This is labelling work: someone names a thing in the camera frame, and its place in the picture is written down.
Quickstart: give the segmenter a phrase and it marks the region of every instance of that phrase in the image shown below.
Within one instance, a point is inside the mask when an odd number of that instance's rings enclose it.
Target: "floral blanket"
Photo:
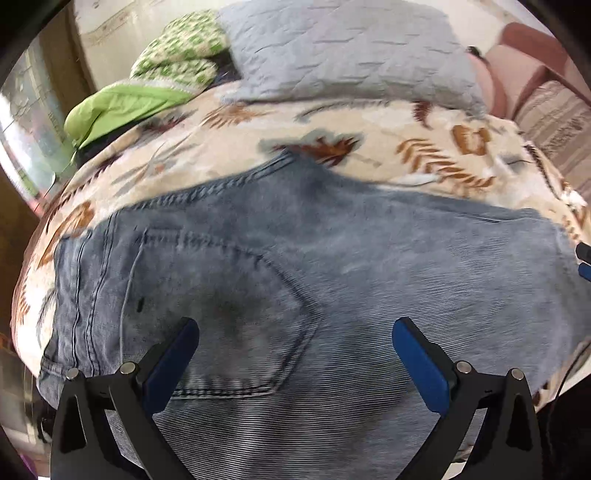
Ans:
[[[253,168],[285,147],[384,188],[537,209],[564,226],[573,262],[576,242],[591,243],[584,202],[511,121],[477,120],[425,102],[223,104],[235,88],[210,90],[139,124],[85,164],[56,197],[31,239],[13,300],[14,345],[35,375],[51,336],[60,238],[79,236],[126,205]]]

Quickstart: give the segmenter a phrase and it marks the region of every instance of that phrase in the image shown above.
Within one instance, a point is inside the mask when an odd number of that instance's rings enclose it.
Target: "cable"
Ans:
[[[556,408],[556,404],[558,403],[558,399],[560,398],[560,393],[562,392],[562,389],[564,388],[564,384],[568,380],[570,373],[572,372],[574,366],[577,364],[579,359],[583,356],[583,354],[588,350],[588,348],[590,346],[591,346],[591,342],[589,342],[579,352],[579,354],[575,357],[573,362],[570,364],[569,369],[566,371],[566,374],[564,375],[564,378],[562,379],[562,383],[558,387],[558,392],[556,393],[556,398],[552,402],[552,405],[550,406],[550,410],[548,411],[548,419],[546,420],[546,443],[548,444],[548,452],[550,453],[550,462],[552,463],[552,465],[555,468],[559,467],[560,465],[557,462],[556,454],[555,454],[554,449],[552,447],[552,439],[551,439],[551,435],[550,435],[550,427],[552,426],[552,415],[554,414],[554,409]]]

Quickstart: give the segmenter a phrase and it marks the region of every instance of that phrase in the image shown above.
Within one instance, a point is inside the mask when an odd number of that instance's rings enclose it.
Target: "jeans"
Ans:
[[[63,239],[56,275],[38,380],[53,406],[69,368],[111,374],[198,322],[155,421],[199,479],[395,478],[437,421],[392,348],[401,316],[532,391],[591,332],[591,284],[535,211],[384,190],[289,151]]]

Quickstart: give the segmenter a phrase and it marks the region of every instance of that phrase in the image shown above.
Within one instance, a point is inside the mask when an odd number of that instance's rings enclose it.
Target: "screw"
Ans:
[[[135,371],[135,363],[133,362],[125,362],[121,367],[119,367],[119,371],[124,375],[129,375]]]
[[[458,363],[456,363],[456,368],[457,371],[463,373],[463,374],[469,374],[472,371],[472,366],[465,361],[460,361]]]
[[[74,380],[78,374],[80,373],[80,370],[78,370],[77,368],[70,368],[67,372],[66,372],[66,378],[68,380]]]
[[[511,376],[516,380],[523,380],[525,378],[525,374],[518,368],[511,370]]]

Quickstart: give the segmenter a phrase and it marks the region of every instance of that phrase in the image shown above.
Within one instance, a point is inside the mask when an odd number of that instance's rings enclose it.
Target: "quilted pillow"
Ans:
[[[226,100],[347,96],[486,112],[446,15],[403,0],[250,0],[220,23],[243,81]]]

